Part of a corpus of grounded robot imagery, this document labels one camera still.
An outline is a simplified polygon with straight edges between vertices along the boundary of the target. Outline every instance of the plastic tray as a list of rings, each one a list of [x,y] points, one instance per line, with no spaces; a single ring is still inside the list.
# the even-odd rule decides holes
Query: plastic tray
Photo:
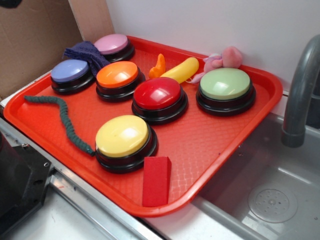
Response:
[[[160,53],[165,57],[167,70],[190,56],[198,58],[199,72],[203,70],[204,55],[136,37],[129,36],[129,39],[135,47],[131,61],[147,78]],[[127,174],[105,171],[95,157],[78,150],[69,141],[57,105],[24,100],[24,95],[58,96],[51,88],[50,74],[11,99],[4,109],[4,116],[128,213],[138,217],[163,216],[189,203],[280,100],[283,88],[274,75],[248,66],[240,69],[248,73],[256,89],[256,101],[248,111],[228,117],[204,113],[196,103],[198,85],[184,82],[181,86],[189,101],[186,113],[169,124],[153,126],[159,140],[157,156],[168,156],[172,162],[168,204],[158,207],[142,206],[143,169]],[[75,132],[93,149],[96,133],[105,122],[133,114],[131,100],[120,103],[101,101],[95,84],[77,94],[58,97],[68,105]]]

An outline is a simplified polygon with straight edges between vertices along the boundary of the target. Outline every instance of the button top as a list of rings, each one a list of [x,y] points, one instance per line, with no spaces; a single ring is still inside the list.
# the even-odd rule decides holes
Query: button top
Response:
[[[115,117],[97,132],[95,144],[107,157],[123,158],[138,151],[148,140],[146,122],[134,115]]]
[[[215,100],[231,100],[244,95],[250,87],[250,77],[237,68],[218,68],[207,72],[200,81],[205,96]]]
[[[140,84],[134,91],[136,104],[146,110],[159,110],[179,100],[180,84],[169,77],[153,78]]]
[[[103,67],[96,79],[100,86],[108,89],[120,88],[136,79],[139,71],[131,61],[117,61]]]
[[[68,59],[60,62],[51,71],[52,79],[57,83],[65,83],[79,78],[89,70],[86,61]]]
[[[94,46],[99,50],[102,55],[114,54],[128,44],[128,38],[123,34],[110,34],[98,39]]]

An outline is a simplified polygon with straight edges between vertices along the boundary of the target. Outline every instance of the green chenille stem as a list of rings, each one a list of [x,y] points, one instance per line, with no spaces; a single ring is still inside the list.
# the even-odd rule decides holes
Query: green chenille stem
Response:
[[[89,144],[82,141],[76,135],[74,126],[72,125],[71,120],[68,116],[68,106],[62,98],[56,96],[24,96],[24,99],[31,103],[58,104],[60,107],[60,118],[65,127],[67,137],[80,150],[84,151],[92,157],[95,155],[95,151],[92,150]]]

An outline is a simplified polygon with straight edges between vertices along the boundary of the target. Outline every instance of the pink plush toy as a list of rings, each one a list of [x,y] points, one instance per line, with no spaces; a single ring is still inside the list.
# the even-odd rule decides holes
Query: pink plush toy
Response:
[[[242,55],[237,48],[229,46],[223,50],[222,54],[211,54],[209,57],[203,59],[205,62],[203,72],[196,74],[188,83],[199,83],[201,78],[208,72],[218,68],[234,68],[238,69],[242,64]]]

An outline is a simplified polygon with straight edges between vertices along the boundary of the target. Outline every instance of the sink basin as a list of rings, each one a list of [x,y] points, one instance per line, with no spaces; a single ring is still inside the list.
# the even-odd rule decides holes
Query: sink basin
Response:
[[[307,127],[304,145],[289,148],[282,123],[270,113],[193,203],[228,219],[245,239],[320,238],[320,131]]]

